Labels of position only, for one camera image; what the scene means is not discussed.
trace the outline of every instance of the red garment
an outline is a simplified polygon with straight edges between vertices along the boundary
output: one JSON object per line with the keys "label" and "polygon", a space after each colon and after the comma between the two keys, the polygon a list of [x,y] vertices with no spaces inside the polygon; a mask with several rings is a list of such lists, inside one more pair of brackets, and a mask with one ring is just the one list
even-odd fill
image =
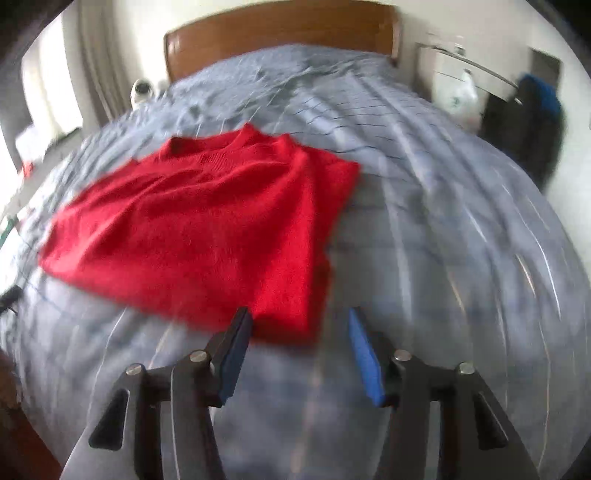
{"label": "red garment", "polygon": [[356,163],[246,124],[172,138],[59,212],[39,263],[61,280],[195,327],[237,307],[254,335],[314,339],[328,286],[323,248]]}

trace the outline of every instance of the brown wooden surface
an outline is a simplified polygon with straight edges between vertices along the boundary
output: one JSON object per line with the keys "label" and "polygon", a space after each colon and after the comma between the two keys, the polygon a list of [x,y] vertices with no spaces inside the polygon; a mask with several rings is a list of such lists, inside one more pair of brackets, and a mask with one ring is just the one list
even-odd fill
{"label": "brown wooden surface", "polygon": [[260,48],[304,43],[375,51],[398,58],[400,18],[390,5],[357,0],[288,0],[250,5],[169,32],[171,82],[218,60]]}

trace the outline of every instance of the green object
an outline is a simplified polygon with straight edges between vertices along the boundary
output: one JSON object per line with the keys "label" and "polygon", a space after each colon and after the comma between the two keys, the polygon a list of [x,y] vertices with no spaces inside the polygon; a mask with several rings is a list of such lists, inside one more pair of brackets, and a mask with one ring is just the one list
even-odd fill
{"label": "green object", "polygon": [[14,226],[16,224],[17,224],[17,218],[16,217],[9,217],[8,218],[8,226],[2,232],[2,235],[0,235],[0,248],[2,248],[2,246],[4,245],[4,242],[8,238],[8,234],[12,231],[12,229],[14,228]]}

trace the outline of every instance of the bed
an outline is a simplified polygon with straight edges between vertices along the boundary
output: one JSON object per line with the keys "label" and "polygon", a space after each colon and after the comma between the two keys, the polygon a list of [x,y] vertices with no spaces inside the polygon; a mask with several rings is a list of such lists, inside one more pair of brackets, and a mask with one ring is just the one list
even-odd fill
{"label": "bed", "polygon": [[[278,22],[281,38],[262,34]],[[389,414],[363,391],[346,329],[352,306],[429,364],[472,361],[543,479],[572,464],[591,433],[586,274],[527,175],[397,82],[400,28],[392,7],[344,0],[196,21],[165,39],[172,87],[55,169],[0,251],[0,290],[24,288],[18,316],[1,318],[0,348],[15,362],[27,417],[60,462],[127,365],[170,365],[210,334],[45,275],[36,256],[51,217],[173,135],[250,122],[356,161],[362,174],[327,247],[333,285],[318,344],[252,344],[234,398],[215,416],[228,478],[371,478]],[[437,446],[429,448],[434,478]]]}

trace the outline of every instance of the gray curtain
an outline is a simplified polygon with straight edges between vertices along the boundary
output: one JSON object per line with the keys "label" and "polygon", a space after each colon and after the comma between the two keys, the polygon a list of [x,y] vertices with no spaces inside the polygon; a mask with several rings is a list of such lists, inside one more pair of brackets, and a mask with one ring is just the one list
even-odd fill
{"label": "gray curtain", "polygon": [[109,121],[131,108],[113,24],[112,0],[79,0],[80,37],[86,67]]}

